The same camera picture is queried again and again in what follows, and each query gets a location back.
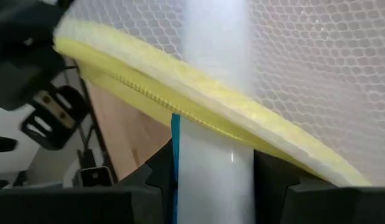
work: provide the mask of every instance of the wooden board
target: wooden board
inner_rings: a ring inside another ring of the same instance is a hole
[[[125,178],[169,141],[170,128],[100,87],[86,84],[115,172],[119,179]]]

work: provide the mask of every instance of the black buckle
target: black buckle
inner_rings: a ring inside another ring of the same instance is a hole
[[[21,131],[48,150],[62,149],[88,113],[85,100],[70,86],[50,85],[30,105],[35,110],[21,123]]]

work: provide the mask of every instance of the blue strip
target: blue strip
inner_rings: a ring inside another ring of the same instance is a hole
[[[179,145],[180,145],[180,115],[172,114],[171,121],[172,143],[173,143],[173,170],[176,183],[179,179]],[[173,224],[178,222],[178,190],[173,194]]]

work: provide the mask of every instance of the hexagonal mesh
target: hexagonal mesh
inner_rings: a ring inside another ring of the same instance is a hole
[[[247,14],[250,97],[385,185],[385,0],[250,0]],[[183,59],[182,0],[76,0],[67,17]],[[59,35],[78,38],[74,30]]]

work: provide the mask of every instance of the plywood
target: plywood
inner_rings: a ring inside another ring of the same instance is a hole
[[[86,84],[115,172],[125,178],[169,141],[170,129],[100,87]]]

